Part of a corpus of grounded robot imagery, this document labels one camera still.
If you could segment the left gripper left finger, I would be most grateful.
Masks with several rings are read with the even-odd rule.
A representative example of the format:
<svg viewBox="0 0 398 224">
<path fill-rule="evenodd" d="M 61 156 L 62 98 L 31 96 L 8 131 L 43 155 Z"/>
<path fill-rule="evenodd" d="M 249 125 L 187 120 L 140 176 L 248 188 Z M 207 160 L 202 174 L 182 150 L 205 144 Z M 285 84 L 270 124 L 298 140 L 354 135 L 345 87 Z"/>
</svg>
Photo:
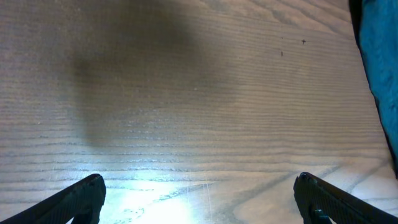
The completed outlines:
<svg viewBox="0 0 398 224">
<path fill-rule="evenodd" d="M 104 179 L 91 174 L 2 224 L 98 224 L 106 197 Z"/>
</svg>

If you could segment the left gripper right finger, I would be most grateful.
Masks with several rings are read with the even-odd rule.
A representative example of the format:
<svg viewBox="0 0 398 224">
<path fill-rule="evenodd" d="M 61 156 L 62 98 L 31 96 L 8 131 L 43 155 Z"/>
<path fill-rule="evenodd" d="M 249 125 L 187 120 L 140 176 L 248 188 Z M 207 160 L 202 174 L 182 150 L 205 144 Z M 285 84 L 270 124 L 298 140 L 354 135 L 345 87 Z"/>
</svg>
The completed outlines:
<svg viewBox="0 0 398 224">
<path fill-rule="evenodd" d="M 304 224 L 397 224 L 397 217 L 308 172 L 296 178 L 294 199 Z"/>
</svg>

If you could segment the navy blue denim shorts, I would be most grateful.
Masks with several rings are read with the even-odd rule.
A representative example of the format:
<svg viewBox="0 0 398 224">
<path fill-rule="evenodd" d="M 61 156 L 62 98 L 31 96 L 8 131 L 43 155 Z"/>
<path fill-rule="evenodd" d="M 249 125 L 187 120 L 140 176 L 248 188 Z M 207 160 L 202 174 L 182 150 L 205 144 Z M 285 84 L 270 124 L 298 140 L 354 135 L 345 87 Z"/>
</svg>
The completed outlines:
<svg viewBox="0 0 398 224">
<path fill-rule="evenodd" d="M 397 172 L 397 0 L 349 0 L 356 44 Z"/>
</svg>

